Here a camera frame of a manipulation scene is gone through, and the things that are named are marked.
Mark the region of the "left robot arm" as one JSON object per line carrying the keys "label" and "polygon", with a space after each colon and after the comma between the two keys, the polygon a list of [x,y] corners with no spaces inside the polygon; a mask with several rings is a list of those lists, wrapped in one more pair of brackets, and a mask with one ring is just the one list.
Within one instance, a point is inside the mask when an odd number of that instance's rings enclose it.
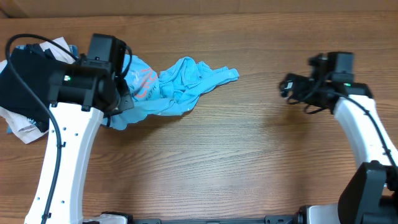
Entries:
{"label": "left robot arm", "polygon": [[49,77],[50,123],[39,184],[25,223],[127,223],[120,215],[83,218],[83,190],[104,116],[134,106],[124,75],[67,65]]}

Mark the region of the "light blue printed t-shirt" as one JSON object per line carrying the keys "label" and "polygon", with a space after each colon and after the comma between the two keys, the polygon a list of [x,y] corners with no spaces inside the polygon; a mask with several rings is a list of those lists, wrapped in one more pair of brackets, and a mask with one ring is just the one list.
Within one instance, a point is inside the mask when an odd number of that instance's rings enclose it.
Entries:
{"label": "light blue printed t-shirt", "polygon": [[191,57],[180,58],[170,68],[157,73],[138,56],[126,54],[123,69],[128,69],[124,79],[134,107],[102,122],[103,126],[120,131],[149,115],[181,116],[194,109],[201,95],[239,78],[235,68],[213,70]]}

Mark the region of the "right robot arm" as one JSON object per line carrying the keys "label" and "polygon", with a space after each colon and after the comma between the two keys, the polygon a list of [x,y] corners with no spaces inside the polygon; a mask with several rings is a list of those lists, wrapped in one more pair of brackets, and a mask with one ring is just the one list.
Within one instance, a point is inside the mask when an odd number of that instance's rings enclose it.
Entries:
{"label": "right robot arm", "polygon": [[330,110],[348,138],[357,171],[331,205],[301,208],[293,223],[397,223],[397,151],[368,86],[352,74],[289,73],[279,84],[288,103]]}

